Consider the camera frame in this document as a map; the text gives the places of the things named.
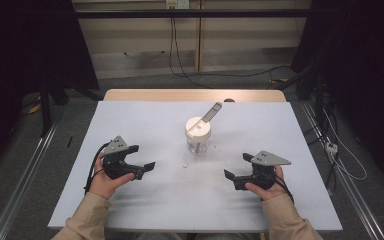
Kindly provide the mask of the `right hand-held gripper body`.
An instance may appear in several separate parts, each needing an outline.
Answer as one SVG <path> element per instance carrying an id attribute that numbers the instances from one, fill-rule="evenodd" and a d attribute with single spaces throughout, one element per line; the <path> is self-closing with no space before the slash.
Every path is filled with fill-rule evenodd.
<path id="1" fill-rule="evenodd" d="M 264 190 L 275 184 L 275 165 L 290 165 L 291 161 L 267 151 L 260 151 L 251 161 L 252 173 L 249 175 L 253 183 Z"/>

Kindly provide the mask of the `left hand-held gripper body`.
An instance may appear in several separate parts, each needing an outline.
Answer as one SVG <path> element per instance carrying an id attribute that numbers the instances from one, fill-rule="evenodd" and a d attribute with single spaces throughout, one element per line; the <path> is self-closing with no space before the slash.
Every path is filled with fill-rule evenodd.
<path id="1" fill-rule="evenodd" d="M 128 167 L 131 166 L 125 162 L 127 155 L 124 150 L 129 145 L 121 136 L 116 136 L 104 148 L 103 168 L 105 174 L 111 179 L 117 179 L 128 174 Z"/>

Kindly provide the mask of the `clear cup with cream lid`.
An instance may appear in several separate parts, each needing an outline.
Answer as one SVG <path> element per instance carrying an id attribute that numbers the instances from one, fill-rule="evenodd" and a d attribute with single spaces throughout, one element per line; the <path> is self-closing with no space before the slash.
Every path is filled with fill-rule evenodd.
<path id="1" fill-rule="evenodd" d="M 211 136 L 210 121 L 222 109 L 222 103 L 216 102 L 203 117 L 190 118 L 185 124 L 185 136 L 188 149 L 195 154 L 206 151 L 206 142 Z"/>

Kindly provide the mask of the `person's right hand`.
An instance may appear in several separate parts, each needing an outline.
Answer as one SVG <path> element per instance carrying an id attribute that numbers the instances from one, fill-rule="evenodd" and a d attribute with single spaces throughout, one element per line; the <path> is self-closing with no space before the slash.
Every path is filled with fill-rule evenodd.
<path id="1" fill-rule="evenodd" d="M 264 190 L 253 183 L 246 183 L 247 190 L 259 196 L 262 200 L 268 201 L 272 198 L 280 196 L 286 192 L 284 189 L 285 182 L 283 176 L 283 169 L 280 165 L 275 165 L 276 183 L 268 190 Z"/>

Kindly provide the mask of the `person's left hand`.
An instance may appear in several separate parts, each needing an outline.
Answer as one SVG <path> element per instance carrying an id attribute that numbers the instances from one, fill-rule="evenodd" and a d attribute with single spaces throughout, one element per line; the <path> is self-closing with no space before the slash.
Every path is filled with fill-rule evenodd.
<path id="1" fill-rule="evenodd" d="M 103 170 L 102 159 L 103 154 L 100 153 L 95 160 L 89 192 L 105 199 L 109 199 L 119 187 L 132 181 L 135 175 L 133 173 L 128 173 L 117 179 L 111 179 Z"/>

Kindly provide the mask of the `black metal stand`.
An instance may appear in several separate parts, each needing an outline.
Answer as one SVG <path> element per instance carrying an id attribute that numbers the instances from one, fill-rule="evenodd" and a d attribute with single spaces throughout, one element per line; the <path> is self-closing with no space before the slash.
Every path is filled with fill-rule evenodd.
<path id="1" fill-rule="evenodd" d="M 315 93 L 315 118 L 316 123 L 322 126 L 324 123 L 323 113 L 323 76 L 322 66 L 316 61 L 310 61 L 302 71 L 295 76 L 280 84 L 276 90 L 284 91 L 288 87 L 295 85 L 298 98 L 301 100 L 309 99 Z"/>
<path id="2" fill-rule="evenodd" d="M 102 95 L 92 92 L 89 89 L 81 87 L 78 84 L 72 83 L 66 79 L 60 78 L 56 75 L 43 76 L 39 81 L 40 88 L 40 106 L 42 110 L 42 134 L 46 136 L 52 127 L 52 117 L 50 109 L 50 99 L 56 105 L 65 106 L 69 102 L 69 97 L 66 93 L 66 89 L 72 89 L 77 93 L 80 93 L 87 98 L 94 101 L 101 101 Z"/>

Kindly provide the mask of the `black curtain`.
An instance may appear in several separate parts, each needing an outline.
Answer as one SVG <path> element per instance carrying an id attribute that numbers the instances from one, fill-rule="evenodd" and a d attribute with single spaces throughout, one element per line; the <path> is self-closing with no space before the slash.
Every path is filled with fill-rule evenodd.
<path id="1" fill-rule="evenodd" d="M 292 69 L 302 71 L 326 40 L 323 75 L 384 172 L 384 0 L 312 0 Z"/>
<path id="2" fill-rule="evenodd" d="M 73 0 L 0 0 L 0 153 L 29 93 L 99 84 Z"/>

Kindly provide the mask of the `black horizontal bar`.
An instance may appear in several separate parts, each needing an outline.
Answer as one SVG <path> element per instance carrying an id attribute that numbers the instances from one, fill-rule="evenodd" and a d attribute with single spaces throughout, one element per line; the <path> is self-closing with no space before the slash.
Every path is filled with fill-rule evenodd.
<path id="1" fill-rule="evenodd" d="M 77 18 L 295 18 L 316 14 L 310 9 L 191 9 L 191 10 L 81 10 Z"/>

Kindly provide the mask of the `aluminium floor rail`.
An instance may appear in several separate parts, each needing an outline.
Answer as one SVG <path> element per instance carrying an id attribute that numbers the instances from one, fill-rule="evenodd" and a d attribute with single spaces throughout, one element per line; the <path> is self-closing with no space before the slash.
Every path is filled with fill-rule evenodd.
<path id="1" fill-rule="evenodd" d="M 329 163 L 333 165 L 333 172 L 336 179 L 341 183 L 345 190 L 350 202 L 352 203 L 362 225 L 368 233 L 370 240 L 384 240 L 384 232 L 376 219 L 373 211 L 360 193 L 355 180 L 360 180 L 360 177 L 352 176 L 346 167 L 343 165 L 338 155 L 333 155 L 327 150 L 326 144 L 330 142 L 330 138 L 322 134 L 320 125 L 316 123 L 315 110 L 310 103 L 301 103 L 302 109 L 307 116 L 309 123 L 312 126 L 312 131 L 317 136 L 317 143 L 327 154 Z"/>
<path id="2" fill-rule="evenodd" d="M 58 188 L 45 179 L 43 167 L 59 125 L 47 133 L 33 122 L 15 129 L 0 156 L 0 240 L 48 240 Z"/>

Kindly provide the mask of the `white wall socket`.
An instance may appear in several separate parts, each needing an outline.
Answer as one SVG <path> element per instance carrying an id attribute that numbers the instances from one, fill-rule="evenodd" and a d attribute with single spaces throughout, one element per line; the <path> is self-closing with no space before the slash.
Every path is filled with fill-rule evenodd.
<path id="1" fill-rule="evenodd" d="M 167 9 L 189 9 L 189 0 L 165 0 Z"/>

